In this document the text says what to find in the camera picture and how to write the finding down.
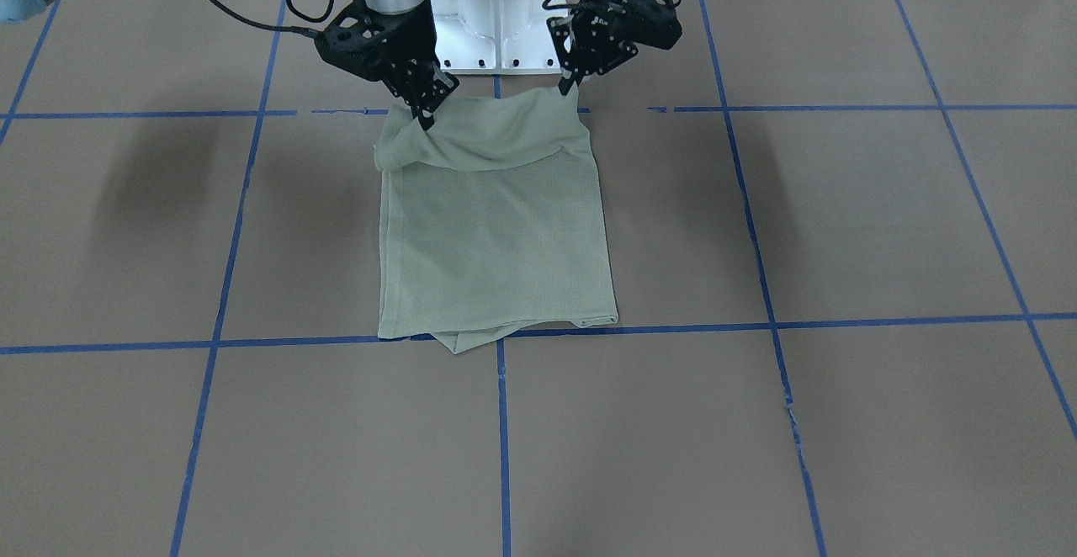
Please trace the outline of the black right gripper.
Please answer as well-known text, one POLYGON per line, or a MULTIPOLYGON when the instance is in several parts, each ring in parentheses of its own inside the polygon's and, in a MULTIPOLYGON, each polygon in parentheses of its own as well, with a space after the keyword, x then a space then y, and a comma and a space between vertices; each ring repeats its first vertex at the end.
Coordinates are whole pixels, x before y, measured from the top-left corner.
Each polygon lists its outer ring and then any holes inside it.
POLYGON ((370 82, 383 82, 414 112, 421 130, 434 125, 434 111, 460 85, 436 57, 436 27, 430 1, 401 15, 384 15, 352 0, 316 36, 324 62, 370 82))

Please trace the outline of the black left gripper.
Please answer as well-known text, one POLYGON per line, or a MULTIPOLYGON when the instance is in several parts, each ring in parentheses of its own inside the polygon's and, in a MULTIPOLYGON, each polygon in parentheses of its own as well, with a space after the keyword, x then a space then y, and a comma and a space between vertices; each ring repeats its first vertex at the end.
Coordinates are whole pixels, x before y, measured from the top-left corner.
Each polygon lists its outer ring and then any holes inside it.
POLYGON ((547 0, 565 10, 547 20, 561 76, 558 92, 568 96, 582 78, 605 75, 639 54, 639 47, 672 48, 683 28, 681 0, 547 0))

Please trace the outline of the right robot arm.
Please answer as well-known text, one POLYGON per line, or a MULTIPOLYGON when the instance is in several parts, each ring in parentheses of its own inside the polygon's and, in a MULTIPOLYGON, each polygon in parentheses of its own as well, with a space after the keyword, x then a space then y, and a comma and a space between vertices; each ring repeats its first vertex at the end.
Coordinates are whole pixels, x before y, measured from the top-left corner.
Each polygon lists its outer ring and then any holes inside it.
MULTIPOLYGON (((1 19, 20 24, 57 1, 1 0, 1 19)), ((328 4, 319 16, 303 13, 293 0, 284 0, 300 25, 258 23, 221 0, 205 1, 257 30, 307 37, 327 65, 384 84, 423 129, 434 125, 436 109, 458 88, 458 79, 443 70, 436 56, 431 0, 350 0, 339 13, 328 4)))

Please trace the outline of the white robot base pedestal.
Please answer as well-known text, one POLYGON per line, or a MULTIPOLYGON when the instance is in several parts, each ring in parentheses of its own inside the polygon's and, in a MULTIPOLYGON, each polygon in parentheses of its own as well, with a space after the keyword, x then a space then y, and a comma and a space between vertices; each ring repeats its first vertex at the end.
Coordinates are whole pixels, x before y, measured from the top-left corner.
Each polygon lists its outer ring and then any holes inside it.
POLYGON ((431 0, 436 57, 454 75, 557 75, 545 0, 431 0))

